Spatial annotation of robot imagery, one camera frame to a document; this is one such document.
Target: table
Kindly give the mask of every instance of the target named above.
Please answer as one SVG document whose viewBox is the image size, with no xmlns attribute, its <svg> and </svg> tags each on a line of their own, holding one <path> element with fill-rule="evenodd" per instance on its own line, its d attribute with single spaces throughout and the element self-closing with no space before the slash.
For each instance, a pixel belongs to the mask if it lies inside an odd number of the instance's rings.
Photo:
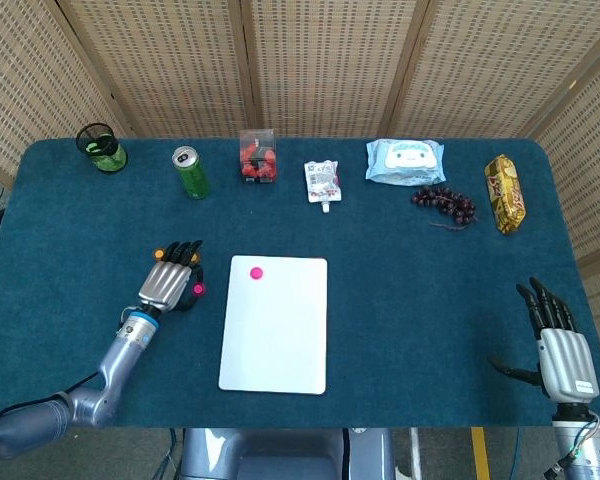
<svg viewBox="0 0 600 480">
<path fill-rule="evenodd" d="M 364 180 L 364 139 L 279 139 L 279 180 L 243 185 L 238 141 L 123 140 L 129 164 L 99 173 L 73 139 L 37 142 L 22 159 L 0 231 L 0 408 L 46 396 L 91 373 L 120 311 L 174 240 L 203 239 L 207 294 L 165 317 L 139 362 L 115 425 L 342 427 L 547 425 L 539 389 L 497 374 L 498 354 L 534 368 L 527 312 L 515 291 L 530 275 L 566 298 L 591 346 L 587 305 L 546 155 L 529 140 L 441 140 L 447 185 L 473 198 L 478 223 L 429 225 L 413 189 Z M 212 194 L 191 200 L 171 164 L 200 153 Z M 495 227 L 483 168 L 517 165 L 527 218 Z M 343 201 L 309 204 L 303 162 L 337 160 Z M 218 389 L 232 255 L 325 257 L 327 391 L 323 396 Z M 600 413 L 600 397 L 592 404 Z"/>
</svg>

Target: pink dot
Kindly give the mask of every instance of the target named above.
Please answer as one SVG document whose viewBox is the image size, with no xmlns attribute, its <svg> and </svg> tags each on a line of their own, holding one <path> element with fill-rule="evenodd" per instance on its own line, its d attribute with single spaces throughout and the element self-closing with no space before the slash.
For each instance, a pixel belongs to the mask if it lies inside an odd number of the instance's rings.
<svg viewBox="0 0 600 480">
<path fill-rule="evenodd" d="M 254 280 L 260 280 L 263 274 L 264 272 L 260 267 L 253 267 L 251 269 L 251 278 L 253 278 Z"/>
<path fill-rule="evenodd" d="M 204 292 L 205 292 L 205 290 L 206 290 L 206 289 L 204 288 L 204 284 L 202 284 L 202 283 L 196 283 L 196 284 L 193 286 L 193 294 L 194 294 L 194 295 L 197 295 L 198 297 L 199 297 L 200 295 L 204 295 Z"/>
</svg>

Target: yellow stripe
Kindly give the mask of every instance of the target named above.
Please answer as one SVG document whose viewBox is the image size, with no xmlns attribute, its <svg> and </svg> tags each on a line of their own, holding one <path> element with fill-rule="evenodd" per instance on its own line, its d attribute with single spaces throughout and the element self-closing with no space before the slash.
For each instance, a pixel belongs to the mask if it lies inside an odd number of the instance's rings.
<svg viewBox="0 0 600 480">
<path fill-rule="evenodd" d="M 489 461 L 487 460 L 487 445 L 484 443 L 484 429 L 471 427 L 471 441 L 473 443 L 473 458 L 476 461 L 477 480 L 489 480 Z"/>
</svg>

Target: robotic hand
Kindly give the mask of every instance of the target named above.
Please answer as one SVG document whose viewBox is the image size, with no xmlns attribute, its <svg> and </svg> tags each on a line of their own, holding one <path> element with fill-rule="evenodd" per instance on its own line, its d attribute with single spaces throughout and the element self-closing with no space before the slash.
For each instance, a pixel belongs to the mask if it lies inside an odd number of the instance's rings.
<svg viewBox="0 0 600 480">
<path fill-rule="evenodd" d="M 537 279 L 530 279 L 536 296 L 516 285 L 529 310 L 538 345 L 536 371 L 510 368 L 490 357 L 494 368 L 507 377 L 540 386 L 557 403 L 553 416 L 561 458 L 544 474 L 548 480 L 562 471 L 570 480 L 600 480 L 600 417 L 588 404 L 600 394 L 591 351 L 578 333 L 571 310 Z"/>
<path fill-rule="evenodd" d="M 204 294 L 202 267 L 198 264 L 201 244 L 199 240 L 175 242 L 154 252 L 156 264 L 140 288 L 139 305 L 125 309 L 130 313 L 120 319 L 116 338 L 100 362 L 98 373 L 104 380 L 101 390 L 78 384 L 49 399 L 28 402 L 26 407 L 5 415 L 1 412 L 0 459 L 59 440 L 71 425 L 101 427 L 114 416 L 122 389 L 158 330 L 160 317 L 171 310 L 193 307 Z M 192 276 L 196 281 L 192 294 L 183 298 Z"/>
</svg>

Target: green can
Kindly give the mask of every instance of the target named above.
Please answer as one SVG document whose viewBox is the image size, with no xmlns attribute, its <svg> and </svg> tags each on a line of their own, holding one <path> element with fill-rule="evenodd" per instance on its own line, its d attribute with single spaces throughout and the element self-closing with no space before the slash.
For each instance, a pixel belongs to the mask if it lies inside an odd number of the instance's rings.
<svg viewBox="0 0 600 480">
<path fill-rule="evenodd" d="M 202 169 L 198 152 L 191 147 L 178 147 L 171 160 L 180 173 L 189 196 L 199 200 L 209 195 L 211 186 Z"/>
</svg>

